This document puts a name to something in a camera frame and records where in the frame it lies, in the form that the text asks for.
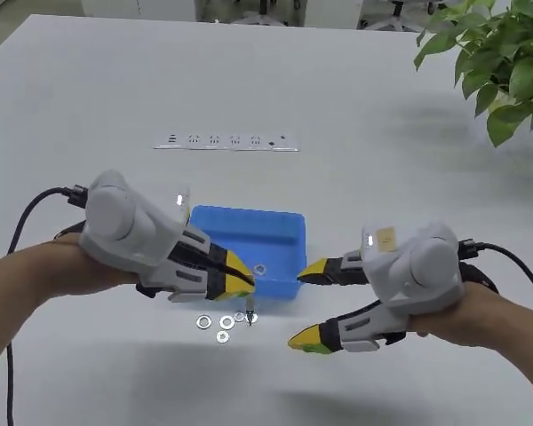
sticker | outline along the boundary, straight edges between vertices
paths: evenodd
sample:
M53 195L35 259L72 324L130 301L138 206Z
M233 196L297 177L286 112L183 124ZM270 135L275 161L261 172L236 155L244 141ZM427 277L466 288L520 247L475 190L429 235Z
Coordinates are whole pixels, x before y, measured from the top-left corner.
M394 227L381 228L375 233L377 250L381 253L397 250L397 240L394 236Z

wrist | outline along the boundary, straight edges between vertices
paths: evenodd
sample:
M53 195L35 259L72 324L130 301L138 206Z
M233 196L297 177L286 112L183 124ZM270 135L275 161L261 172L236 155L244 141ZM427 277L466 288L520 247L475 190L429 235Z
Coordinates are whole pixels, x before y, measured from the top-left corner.
M25 248L14 254L20 256L25 263L24 270L28 277L28 285L36 300L36 307L52 298L52 267L51 259L43 245Z
M523 310L522 306L506 300L497 309L491 310L481 328L481 346L500 353L513 348L521 340L522 332L517 319Z

chair leg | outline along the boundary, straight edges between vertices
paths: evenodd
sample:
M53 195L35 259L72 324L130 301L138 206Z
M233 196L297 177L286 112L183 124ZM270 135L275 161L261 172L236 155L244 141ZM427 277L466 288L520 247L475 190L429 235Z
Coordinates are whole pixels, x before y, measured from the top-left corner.
M404 31L404 29L402 29L402 25L401 25L401 22L399 20L394 20L393 21L393 28L398 33L402 33Z
M390 27L391 25L393 25L393 22L391 22L390 19L388 20L381 20L380 22L376 22L375 24L371 24L367 27L365 27L364 31L371 31L371 30L376 30L376 29L381 29L381 28L385 28L385 27Z
M422 33L425 30L424 27L421 27L420 25L410 21L403 22L402 26L414 31L415 33Z

chair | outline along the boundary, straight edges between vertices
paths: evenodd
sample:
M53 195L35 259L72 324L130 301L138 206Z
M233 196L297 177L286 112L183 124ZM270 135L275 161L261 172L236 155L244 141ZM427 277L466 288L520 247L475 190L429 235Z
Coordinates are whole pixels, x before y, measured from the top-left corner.
M242 20L236 20L234 24L245 24L245 25L267 25L271 27L288 27L287 22L280 22L274 18L268 16L268 1L269 0L260 0L259 13L247 12L245 17ZM276 0L270 0L271 4L275 4ZM297 0L294 2L294 7L296 9Z
M392 1L392 4L394 4L394 10L393 14L387 18L386 20L381 20L380 22L376 22L375 24L368 25L362 29L383 29L387 27L393 27L395 31L403 32L403 31L414 31L417 33L421 33L425 29L418 25L416 22L413 22L412 20L409 20L405 18L404 16L401 16L402 13L402 7L407 2L400 2L400 1Z

power strip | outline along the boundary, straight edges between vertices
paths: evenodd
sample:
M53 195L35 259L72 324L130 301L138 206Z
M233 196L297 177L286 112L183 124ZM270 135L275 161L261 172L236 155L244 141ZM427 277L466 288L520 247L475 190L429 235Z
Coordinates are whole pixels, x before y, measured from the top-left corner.
M213 149L231 151L285 151L300 150L296 139L288 135L260 134L172 133L154 149Z

